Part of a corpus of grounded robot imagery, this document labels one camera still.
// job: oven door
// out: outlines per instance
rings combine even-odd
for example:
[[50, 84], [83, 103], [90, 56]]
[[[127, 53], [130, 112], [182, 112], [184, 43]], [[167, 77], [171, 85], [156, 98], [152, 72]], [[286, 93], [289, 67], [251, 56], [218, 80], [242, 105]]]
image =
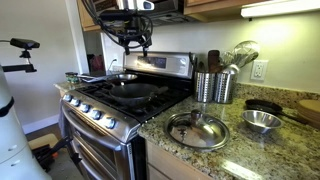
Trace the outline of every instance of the oven door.
[[69, 153], [79, 154], [82, 160], [77, 166], [86, 179], [135, 179], [131, 143], [101, 136], [66, 105], [62, 111], [67, 120], [65, 134], [73, 137]]

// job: under-cabinet light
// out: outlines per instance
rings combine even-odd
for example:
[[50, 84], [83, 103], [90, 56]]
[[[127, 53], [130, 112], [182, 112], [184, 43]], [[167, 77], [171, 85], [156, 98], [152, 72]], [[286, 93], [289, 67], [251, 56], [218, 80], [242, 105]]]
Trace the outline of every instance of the under-cabinet light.
[[319, 9], [319, 0], [273, 0], [243, 6], [241, 9], [241, 16], [250, 18], [314, 11]]

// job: black pan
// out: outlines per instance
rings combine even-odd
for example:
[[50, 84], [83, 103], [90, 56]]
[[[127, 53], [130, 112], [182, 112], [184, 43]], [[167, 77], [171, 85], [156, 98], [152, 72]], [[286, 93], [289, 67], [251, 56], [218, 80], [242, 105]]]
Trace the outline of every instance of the black pan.
[[164, 93], [168, 87], [158, 88], [152, 84], [132, 83], [115, 86], [110, 91], [110, 96], [118, 103], [136, 107], [154, 98], [157, 94]]
[[247, 109], [249, 110], [258, 110], [258, 111], [267, 112], [273, 115], [282, 115], [290, 119], [293, 119], [295, 121], [298, 121], [302, 124], [307, 124], [307, 122], [299, 119], [298, 117], [290, 116], [284, 113], [282, 111], [283, 110], [282, 107], [273, 102], [258, 100], [258, 99], [250, 99], [250, 100], [246, 100], [246, 106], [247, 106]]

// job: backsplash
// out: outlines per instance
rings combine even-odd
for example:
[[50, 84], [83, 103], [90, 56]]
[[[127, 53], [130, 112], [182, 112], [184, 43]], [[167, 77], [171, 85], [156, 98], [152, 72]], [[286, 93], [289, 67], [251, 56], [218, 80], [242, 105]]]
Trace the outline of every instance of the backsplash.
[[237, 83], [234, 98], [261, 99], [295, 109], [302, 99], [320, 100], [320, 94]]

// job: stove knob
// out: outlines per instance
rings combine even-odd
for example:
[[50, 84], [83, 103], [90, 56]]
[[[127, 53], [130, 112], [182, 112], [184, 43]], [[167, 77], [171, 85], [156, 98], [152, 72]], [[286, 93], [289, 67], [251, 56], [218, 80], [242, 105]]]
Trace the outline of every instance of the stove knob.
[[91, 118], [94, 120], [99, 120], [101, 117], [101, 111], [93, 110], [91, 113]]
[[82, 103], [80, 105], [80, 110], [84, 113], [87, 113], [90, 110], [90, 105]]
[[62, 99], [64, 101], [70, 102], [72, 99], [72, 96], [70, 94], [65, 94]]
[[105, 126], [108, 129], [113, 129], [114, 125], [116, 124], [116, 119], [113, 117], [106, 117]]
[[73, 98], [73, 99], [71, 100], [71, 104], [72, 104], [73, 106], [75, 106], [75, 107], [78, 107], [78, 106], [80, 105], [80, 100]]

